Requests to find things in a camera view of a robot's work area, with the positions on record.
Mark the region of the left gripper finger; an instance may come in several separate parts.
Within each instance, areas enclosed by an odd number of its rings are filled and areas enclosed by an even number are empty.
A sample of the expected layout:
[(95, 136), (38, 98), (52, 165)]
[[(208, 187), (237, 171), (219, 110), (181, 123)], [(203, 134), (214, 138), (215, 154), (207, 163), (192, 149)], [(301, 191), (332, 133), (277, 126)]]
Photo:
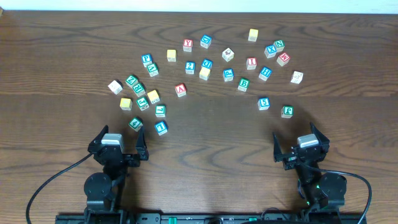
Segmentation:
[(105, 134), (109, 131), (108, 125), (105, 125), (99, 134), (90, 142), (90, 146), (95, 146), (101, 144), (101, 140)]
[(138, 134), (138, 138), (136, 141), (136, 150), (138, 153), (146, 153), (147, 152), (147, 146), (146, 146), (146, 141), (144, 137), (144, 131), (145, 128), (144, 126), (141, 126)]

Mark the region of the red I block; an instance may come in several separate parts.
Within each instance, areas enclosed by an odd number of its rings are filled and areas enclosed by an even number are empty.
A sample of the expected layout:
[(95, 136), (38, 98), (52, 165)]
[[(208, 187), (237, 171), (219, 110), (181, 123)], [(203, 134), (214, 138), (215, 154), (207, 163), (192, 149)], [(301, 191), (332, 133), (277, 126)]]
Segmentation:
[(246, 59), (246, 69), (254, 70), (257, 67), (257, 58), (256, 57), (248, 57)]

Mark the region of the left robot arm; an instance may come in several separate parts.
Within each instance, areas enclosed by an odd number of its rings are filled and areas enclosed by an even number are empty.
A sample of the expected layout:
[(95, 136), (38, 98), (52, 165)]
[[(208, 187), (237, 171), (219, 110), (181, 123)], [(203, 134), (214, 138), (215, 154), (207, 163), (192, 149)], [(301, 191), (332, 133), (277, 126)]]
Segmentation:
[(136, 153), (124, 152), (123, 136), (109, 133), (106, 125), (88, 145), (102, 172), (90, 175), (84, 184), (87, 196), (84, 212), (85, 223), (134, 223), (134, 216), (119, 207), (128, 168), (139, 167), (141, 161), (149, 159), (144, 128), (139, 128)]

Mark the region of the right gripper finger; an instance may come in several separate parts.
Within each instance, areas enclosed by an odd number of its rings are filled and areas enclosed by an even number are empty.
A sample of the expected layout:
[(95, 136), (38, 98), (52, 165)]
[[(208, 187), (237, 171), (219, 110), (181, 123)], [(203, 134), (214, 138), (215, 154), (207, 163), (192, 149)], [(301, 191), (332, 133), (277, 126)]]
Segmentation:
[(329, 145), (330, 140), (312, 122), (310, 122), (310, 129), (321, 145)]
[(274, 140), (273, 156), (274, 156), (274, 158), (283, 158), (283, 153), (281, 151), (277, 136), (275, 135), (275, 133), (272, 133), (272, 135), (273, 135), (273, 140)]

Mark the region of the red A block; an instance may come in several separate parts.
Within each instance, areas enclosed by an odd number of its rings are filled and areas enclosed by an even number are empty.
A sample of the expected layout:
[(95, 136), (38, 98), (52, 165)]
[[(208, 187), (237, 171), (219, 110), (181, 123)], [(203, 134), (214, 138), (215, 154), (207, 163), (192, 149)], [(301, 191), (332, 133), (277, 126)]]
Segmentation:
[(187, 94), (187, 89), (183, 83), (176, 85), (175, 91), (178, 97), (185, 96)]

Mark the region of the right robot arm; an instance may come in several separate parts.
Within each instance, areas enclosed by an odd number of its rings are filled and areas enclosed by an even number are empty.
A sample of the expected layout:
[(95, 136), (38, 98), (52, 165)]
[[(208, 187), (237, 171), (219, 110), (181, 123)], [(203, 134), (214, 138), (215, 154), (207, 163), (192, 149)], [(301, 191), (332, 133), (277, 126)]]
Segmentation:
[(308, 208), (301, 216), (310, 213), (338, 212), (345, 204), (347, 180), (341, 174), (321, 171), (318, 163), (323, 161), (330, 147), (330, 140), (313, 123), (311, 134), (297, 138), (291, 152), (282, 153), (277, 136), (274, 140), (274, 161), (282, 162), (285, 170), (294, 169), (298, 175), (298, 188), (307, 201)]

